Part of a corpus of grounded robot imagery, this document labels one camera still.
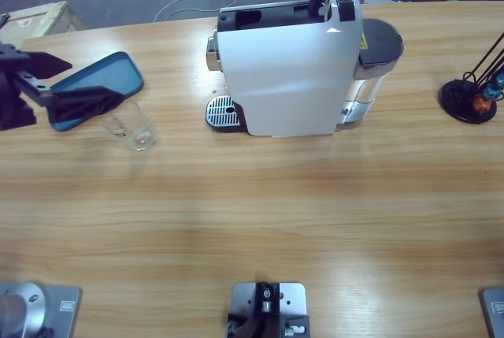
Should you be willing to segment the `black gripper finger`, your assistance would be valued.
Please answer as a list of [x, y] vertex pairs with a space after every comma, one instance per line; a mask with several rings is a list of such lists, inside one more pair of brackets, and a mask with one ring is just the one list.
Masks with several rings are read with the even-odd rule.
[[47, 52], [26, 52], [29, 56], [26, 71], [36, 78], [51, 78], [70, 70], [72, 64]]
[[81, 87], [69, 91], [54, 91], [46, 108], [50, 122], [88, 119], [115, 109], [125, 95], [107, 87]]

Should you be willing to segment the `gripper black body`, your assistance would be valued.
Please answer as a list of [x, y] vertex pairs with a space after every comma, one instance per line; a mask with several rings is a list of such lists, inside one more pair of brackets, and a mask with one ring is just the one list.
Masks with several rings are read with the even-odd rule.
[[22, 99], [25, 93], [39, 106], [50, 101], [50, 91], [41, 79], [26, 71], [29, 56], [12, 44], [1, 44], [1, 130], [36, 124], [33, 109]]

